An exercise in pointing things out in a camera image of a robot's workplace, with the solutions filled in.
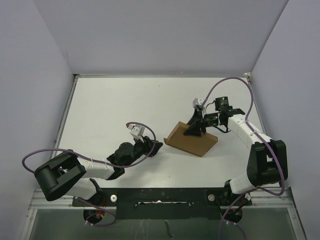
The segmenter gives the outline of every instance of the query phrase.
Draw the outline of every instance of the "black metal frame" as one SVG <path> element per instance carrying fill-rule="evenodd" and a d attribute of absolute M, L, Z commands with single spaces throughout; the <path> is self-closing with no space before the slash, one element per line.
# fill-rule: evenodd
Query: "black metal frame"
<path fill-rule="evenodd" d="M 238 195 L 226 196 L 224 187 L 195 188 L 102 188 L 105 207 L 116 207 L 119 220 L 129 219 L 221 219 L 220 206 L 229 206 Z M 235 204 L 248 203 L 242 198 Z M 72 206 L 86 207 L 84 203 L 73 199 Z"/>

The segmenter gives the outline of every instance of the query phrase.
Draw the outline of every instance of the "cardboard box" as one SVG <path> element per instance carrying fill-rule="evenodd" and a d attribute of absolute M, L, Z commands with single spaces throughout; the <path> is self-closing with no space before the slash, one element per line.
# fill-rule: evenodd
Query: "cardboard box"
<path fill-rule="evenodd" d="M 185 136 L 184 132 L 188 127 L 189 125 L 181 121 L 178 122 L 169 136 L 163 139 L 164 143 L 176 149 L 202 157 L 218 142 L 218 137 L 209 133 L 203 134 L 202 136 Z"/>

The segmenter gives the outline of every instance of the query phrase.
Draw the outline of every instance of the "white table surface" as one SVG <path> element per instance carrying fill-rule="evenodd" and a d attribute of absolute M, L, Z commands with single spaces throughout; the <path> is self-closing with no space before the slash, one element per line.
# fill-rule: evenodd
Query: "white table surface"
<path fill-rule="evenodd" d="M 148 125 L 163 142 L 177 122 L 191 118 L 193 99 L 205 98 L 220 79 L 79 78 L 59 147 L 106 158 L 121 143 L 134 143 L 127 122 Z M 242 82 L 221 83 L 207 103 L 223 96 L 234 108 L 248 111 L 250 94 Z M 214 111 L 212 104 L 207 113 Z M 255 106 L 249 120 L 262 129 Z M 223 134 L 215 128 L 207 132 L 217 136 L 218 143 L 203 157 L 164 144 L 155 157 L 126 168 L 118 179 L 98 183 L 103 188 L 223 187 L 225 181 L 246 171 L 249 149 L 233 132 Z M 145 134 L 152 138 L 147 129 Z"/>

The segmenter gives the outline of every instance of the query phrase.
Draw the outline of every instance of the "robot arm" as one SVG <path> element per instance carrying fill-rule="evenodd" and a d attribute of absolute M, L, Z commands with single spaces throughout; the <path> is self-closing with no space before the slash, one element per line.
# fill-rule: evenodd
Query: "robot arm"
<path fill-rule="evenodd" d="M 233 109 L 229 105 L 228 97 L 226 96 L 214 100 L 215 110 L 218 111 L 215 113 L 204 114 L 205 109 L 201 107 L 202 102 L 199 98 L 193 101 L 194 114 L 188 122 L 189 128 L 184 132 L 184 135 L 201 137 L 202 134 L 206 133 L 207 127 L 218 128 L 218 125 L 223 125 L 234 132 L 246 147 L 250 149 L 246 172 L 234 179 L 228 180 L 225 184 L 228 192 L 230 192 L 229 194 L 242 194 L 256 187 L 281 181 L 275 160 L 267 146 L 255 133 L 259 133 L 270 145 L 280 163 L 284 179 L 288 178 L 287 150 L 283 141 L 271 139 L 251 122 L 248 122 L 254 129 L 253 132 L 248 127 L 247 121 L 245 121 L 245 112 L 240 108 Z"/>
<path fill-rule="evenodd" d="M 281 181 L 280 173 L 275 164 L 275 160 L 266 145 L 255 135 L 259 135 L 270 145 L 274 151 L 284 179 L 288 178 L 287 150 L 282 140 L 273 140 L 261 132 L 251 122 L 248 124 L 254 129 L 254 132 L 248 127 L 243 115 L 235 115 L 228 119 L 228 128 L 234 132 L 250 149 L 249 160 L 246 172 L 230 180 L 230 188 L 233 194 L 242 194 L 266 184 L 274 184 Z"/>
<path fill-rule="evenodd" d="M 63 152 L 38 167 L 34 171 L 34 176 L 45 198 L 53 201 L 63 195 L 69 195 L 90 201 L 100 191 L 98 183 L 93 178 L 114 180 L 125 173 L 124 168 L 116 166 L 129 166 L 142 155 L 147 155 L 154 141 L 143 136 L 145 128 L 141 125 L 129 125 L 128 128 L 131 130 L 130 134 L 135 144 L 122 143 L 114 154 L 104 160 L 105 164 Z M 162 142 L 156 141 L 155 148 L 149 157 L 156 155 L 162 145 Z"/>

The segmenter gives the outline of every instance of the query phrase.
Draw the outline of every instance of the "purple cable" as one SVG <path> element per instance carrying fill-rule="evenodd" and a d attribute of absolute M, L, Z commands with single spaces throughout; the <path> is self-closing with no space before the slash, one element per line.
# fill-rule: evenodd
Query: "purple cable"
<path fill-rule="evenodd" d="M 135 122 L 135 121 L 131 121 L 131 122 L 128 122 L 126 124 L 126 126 L 128 127 L 130 124 L 136 124 L 136 125 L 141 125 L 145 128 L 147 128 L 153 135 L 153 145 L 152 145 L 152 148 L 151 150 L 149 151 L 149 153 L 147 155 L 145 155 L 140 161 L 137 161 L 136 163 L 133 163 L 131 165 L 128 165 L 128 166 L 118 166 L 118 165 L 114 165 L 114 164 L 111 164 L 111 163 L 108 163 L 108 162 L 105 162 L 105 161 L 101 161 L 101 160 L 96 160 L 96 159 L 91 159 L 90 157 L 87 157 L 87 156 L 84 156 L 78 152 L 75 152 L 75 151 L 72 151 L 72 150 L 68 150 L 68 149 L 63 149 L 63 148 L 43 148 L 43 149 L 39 149 L 39 150 L 36 150 L 36 151 L 33 151 L 33 152 L 30 152 L 29 154 L 27 154 L 26 156 L 23 157 L 22 159 L 22 166 L 28 170 L 29 172 L 31 173 L 35 173 L 35 171 L 33 171 L 32 169 L 30 169 L 27 165 L 26 165 L 26 159 L 31 157 L 32 155 L 35 155 L 35 154 L 38 154 L 38 153 L 42 153 L 42 152 L 52 152 L 52 151 L 60 151 L 60 152 L 65 152 L 65 153 L 70 153 L 70 154 L 74 154 L 76 156 L 78 156 L 79 158 L 82 158 L 82 159 L 85 159 L 87 161 L 92 161 L 92 162 L 95 162 L 95 163 L 99 163 L 99 164 L 106 164 L 106 165 L 109 165 L 111 167 L 114 167 L 114 168 L 119 168 L 119 169 L 126 169 L 126 168 L 131 168 L 131 167 L 134 167 L 136 165 L 138 165 L 139 163 L 143 162 L 146 158 L 148 158 L 151 153 L 154 151 L 155 147 L 156 147 L 156 134 L 155 132 L 150 128 L 148 127 L 147 125 L 143 124 L 143 123 L 140 123 L 140 122 Z"/>
<path fill-rule="evenodd" d="M 112 222 L 105 223 L 105 224 L 93 224 L 93 225 L 92 225 L 93 227 L 108 227 L 108 226 L 110 226 L 110 225 L 112 225 L 112 224 L 114 224 L 114 223 L 116 222 L 117 217 L 116 217 L 116 214 L 114 214 L 113 212 L 108 211 L 107 209 L 104 209 L 104 208 L 102 208 L 102 207 L 93 205 L 93 204 L 91 204 L 90 202 L 84 200 L 84 199 L 81 198 L 81 197 L 78 197 L 77 199 L 78 199 L 80 202 L 82 202 L 82 203 L 84 203 L 84 204 L 87 204 L 88 206 L 91 206 L 91 207 L 93 207 L 93 208 L 95 208 L 95 209 L 98 209 L 98 210 L 103 211 L 103 212 L 106 213 L 106 214 L 110 214 L 110 215 L 114 216 L 114 220 L 113 220 Z M 92 215 L 88 216 L 85 220 L 88 221 L 89 218 L 91 218 L 91 217 L 93 217 L 93 216 L 95 216 L 95 215 L 96 215 L 96 214 L 92 214 Z"/>
<path fill-rule="evenodd" d="M 224 82 L 224 81 L 226 81 L 226 80 L 229 80 L 229 79 L 239 80 L 239 81 L 243 82 L 243 83 L 246 85 L 246 87 L 249 89 L 250 96 L 251 96 L 251 103 L 250 103 L 249 110 L 248 110 L 247 114 L 245 115 L 245 121 L 246 121 L 245 123 L 246 123 L 246 125 L 250 128 L 250 130 L 251 130 L 252 132 L 254 132 L 254 131 L 255 131 L 254 128 L 247 122 L 247 121 L 248 121 L 248 116 L 249 116 L 249 114 L 250 114 L 250 112 L 251 112 L 251 110 L 252 110 L 252 107 L 253 107 L 253 105 L 254 105 L 254 94 L 253 94 L 253 92 L 252 92 L 249 84 L 248 84 L 246 81 L 244 81 L 243 79 L 239 78 L 239 77 L 226 77 L 226 78 L 218 81 L 218 82 L 217 82 L 215 85 L 213 85 L 213 87 L 210 89 L 209 93 L 208 93 L 207 96 L 205 97 L 205 99 L 204 99 L 204 101 L 203 101 L 203 103 L 202 103 L 201 106 L 203 107 L 203 106 L 206 104 L 206 102 L 208 101 L 208 98 L 209 98 L 210 94 L 211 94 L 212 91 L 216 88 L 216 86 L 217 86 L 218 84 L 220 84 L 220 83 L 222 83 L 222 82 Z M 281 169 L 279 160 L 278 160 L 275 152 L 273 151 L 273 149 L 272 149 L 272 148 L 270 147 L 270 145 L 259 135 L 259 133 L 255 132 L 254 134 L 263 142 L 263 144 L 266 145 L 266 147 L 267 147 L 268 150 L 270 151 L 270 153 L 271 153 L 271 155 L 272 155 L 272 157 L 273 157 L 273 159 L 274 159 L 274 162 L 275 162 L 275 164 L 276 164 L 276 167 L 278 168 L 278 171 L 279 171 L 279 174 L 280 174 L 280 178 L 281 178 L 281 191 L 280 191 L 279 193 L 270 191 L 270 190 L 268 190 L 268 189 L 265 189 L 264 187 L 257 187 L 257 189 L 264 190 L 264 191 L 266 191 L 267 193 L 272 194 L 272 195 L 275 195 L 275 196 L 281 196 L 281 195 L 285 192 L 285 176 L 284 176 L 284 173 L 283 173 L 283 171 L 282 171 L 282 169 Z M 251 192 L 253 192 L 253 191 L 255 191 L 255 190 L 256 190 L 256 189 L 250 190 L 250 191 L 248 191 L 247 193 L 251 193 Z M 219 228 L 218 228 L 218 238 L 219 238 L 219 240 L 221 239 L 221 227 L 222 227 L 222 223 L 223 223 L 223 221 L 225 220 L 225 217 L 226 217 L 227 213 L 228 213 L 228 212 L 230 211 L 230 209 L 237 203 L 237 201 L 238 201 L 240 198 L 242 198 L 245 194 L 246 194 L 246 193 L 242 193 L 239 197 L 237 197 L 237 199 L 227 208 L 227 210 L 226 210 L 225 213 L 223 214 L 222 219 L 221 219 L 220 224 L 219 224 Z"/>
<path fill-rule="evenodd" d="M 248 236 L 247 236 L 244 228 L 243 228 L 241 225 L 239 225 L 238 223 L 235 223 L 235 222 L 234 222 L 234 225 L 235 225 L 236 227 L 238 227 L 238 229 L 240 229 L 240 231 L 243 233 L 244 239 L 245 239 L 245 240 L 248 239 Z"/>

